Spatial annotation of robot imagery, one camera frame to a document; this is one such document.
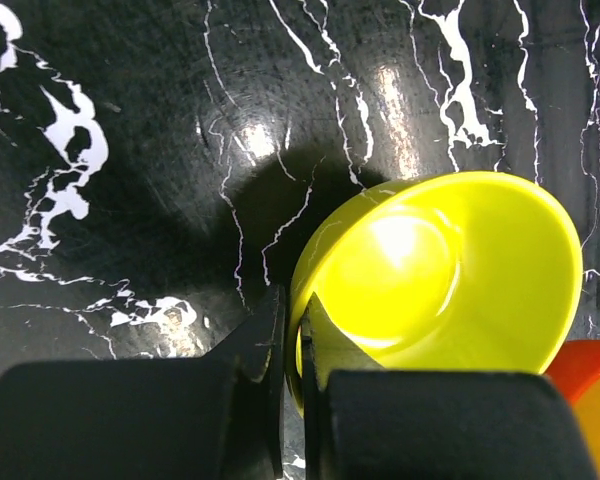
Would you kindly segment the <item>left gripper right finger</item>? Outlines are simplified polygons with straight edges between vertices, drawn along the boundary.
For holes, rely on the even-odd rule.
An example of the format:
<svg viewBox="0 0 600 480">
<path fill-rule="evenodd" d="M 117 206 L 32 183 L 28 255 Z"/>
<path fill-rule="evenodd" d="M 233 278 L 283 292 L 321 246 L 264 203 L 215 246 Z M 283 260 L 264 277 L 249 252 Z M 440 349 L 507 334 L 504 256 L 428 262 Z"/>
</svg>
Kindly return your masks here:
<svg viewBox="0 0 600 480">
<path fill-rule="evenodd" d="M 331 320 L 317 294 L 312 294 L 300 321 L 306 477 L 321 479 L 331 425 L 326 390 L 336 370 L 380 370 L 382 366 L 347 337 Z"/>
</svg>

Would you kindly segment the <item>lime green bowl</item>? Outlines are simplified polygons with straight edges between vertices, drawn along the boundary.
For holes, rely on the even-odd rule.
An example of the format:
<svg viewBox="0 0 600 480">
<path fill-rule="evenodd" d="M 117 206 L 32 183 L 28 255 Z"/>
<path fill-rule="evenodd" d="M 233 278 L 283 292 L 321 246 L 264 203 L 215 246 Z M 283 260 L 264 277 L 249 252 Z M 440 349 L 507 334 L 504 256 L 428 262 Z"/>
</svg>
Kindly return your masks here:
<svg viewBox="0 0 600 480">
<path fill-rule="evenodd" d="M 495 171 L 393 180 L 334 210 L 291 280 L 286 377 L 298 406 L 300 323 L 317 298 L 387 369 L 546 372 L 576 315 L 583 254 L 565 207 Z"/>
</svg>

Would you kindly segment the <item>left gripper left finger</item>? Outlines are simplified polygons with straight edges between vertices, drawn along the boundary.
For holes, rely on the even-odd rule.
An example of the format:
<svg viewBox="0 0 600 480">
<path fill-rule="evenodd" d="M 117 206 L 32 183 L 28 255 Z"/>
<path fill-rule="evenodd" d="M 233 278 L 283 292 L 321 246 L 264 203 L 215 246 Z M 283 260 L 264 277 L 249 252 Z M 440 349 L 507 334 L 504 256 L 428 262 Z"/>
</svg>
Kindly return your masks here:
<svg viewBox="0 0 600 480">
<path fill-rule="evenodd" d="M 282 476 L 286 293 L 267 289 L 252 313 L 204 358 L 228 369 L 209 402 L 218 423 L 219 479 Z"/>
</svg>

